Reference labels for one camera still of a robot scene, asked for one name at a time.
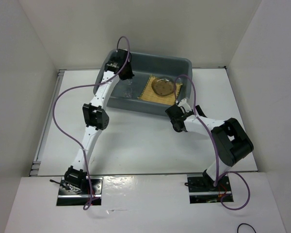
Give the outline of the clear glass cup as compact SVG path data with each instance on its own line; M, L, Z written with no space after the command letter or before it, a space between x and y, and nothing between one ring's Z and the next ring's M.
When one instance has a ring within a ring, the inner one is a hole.
M123 81L124 93L123 96L125 98L131 99L133 94L133 79L126 79Z

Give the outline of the woven bamboo mat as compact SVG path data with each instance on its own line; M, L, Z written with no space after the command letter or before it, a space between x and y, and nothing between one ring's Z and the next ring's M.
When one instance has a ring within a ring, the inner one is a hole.
M173 105L176 103L181 87L182 83L174 83L169 77L156 77L150 75L138 99L153 103Z

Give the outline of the clear smoked plate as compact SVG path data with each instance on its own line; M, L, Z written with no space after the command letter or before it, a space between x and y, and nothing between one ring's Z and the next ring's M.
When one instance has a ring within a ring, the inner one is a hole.
M174 81L168 77L154 78L151 87L155 94L165 97L174 92Z

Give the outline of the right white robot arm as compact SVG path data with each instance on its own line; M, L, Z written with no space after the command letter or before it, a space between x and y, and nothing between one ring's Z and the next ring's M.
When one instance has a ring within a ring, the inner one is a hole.
M223 175L254 149L251 139L235 118L208 118L199 105L192 109L187 99L170 106L165 113L176 132L205 134L210 137L215 161L204 170L199 183L208 191L215 190Z

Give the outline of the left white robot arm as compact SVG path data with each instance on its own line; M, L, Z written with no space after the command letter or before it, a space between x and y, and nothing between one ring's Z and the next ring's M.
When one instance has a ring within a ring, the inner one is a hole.
M65 183L76 194L91 191L87 179L89 171L86 170L88 162L98 137L109 124L106 106L114 87L120 80L132 79L134 76L130 58L130 52L121 49L109 58L104 66L101 84L97 86L94 97L82 107L85 121L82 147L64 175Z

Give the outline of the grey plastic bin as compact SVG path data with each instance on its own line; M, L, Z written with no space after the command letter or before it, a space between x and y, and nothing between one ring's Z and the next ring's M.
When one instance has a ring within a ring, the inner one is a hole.
M104 74L101 67L91 104L166 116L167 108L190 97L193 71L188 59L131 52L129 63L134 76L125 81L115 78L116 84L102 85L113 73Z

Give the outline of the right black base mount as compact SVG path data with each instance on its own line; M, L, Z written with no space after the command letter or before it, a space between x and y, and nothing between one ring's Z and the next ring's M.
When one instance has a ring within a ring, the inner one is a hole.
M233 202L228 176L223 177L216 187L206 186L202 174L187 175L184 185L188 188L190 204Z

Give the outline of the aluminium table edge rail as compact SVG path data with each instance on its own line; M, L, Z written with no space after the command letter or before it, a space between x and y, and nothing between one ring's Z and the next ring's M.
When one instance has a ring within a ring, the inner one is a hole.
M56 83L55 83L55 88L53 90L52 93L52 97L50 99L50 105L48 108L48 112L47 112L47 116L43 125L43 129L41 132L41 136L37 145L37 149L36 149L36 153L31 165L31 169L29 172L29 177L37 177L38 176L38 172L39 172L39 168L42 162L42 158L43 158L43 153L44 153L44 148L45 148L45 144L47 141L47 136L49 133L49 129L50 129L50 125L52 122L52 107L53 107L53 103L56 99L56 97L59 94L60 91L60 87L61 87L61 83L62 83L62 79L64 77L66 69L60 69L58 71L57 74L57 78L56 78Z

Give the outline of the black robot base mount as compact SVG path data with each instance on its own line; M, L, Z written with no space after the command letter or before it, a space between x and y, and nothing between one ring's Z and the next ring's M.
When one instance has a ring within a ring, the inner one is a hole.
M49 181L59 186L57 206L84 206L90 199L90 186L88 181L85 182L85 187L83 189L67 184L63 177L61 177L60 181L55 181L53 179ZM91 183L94 195L91 205L101 205L103 178L92 177Z

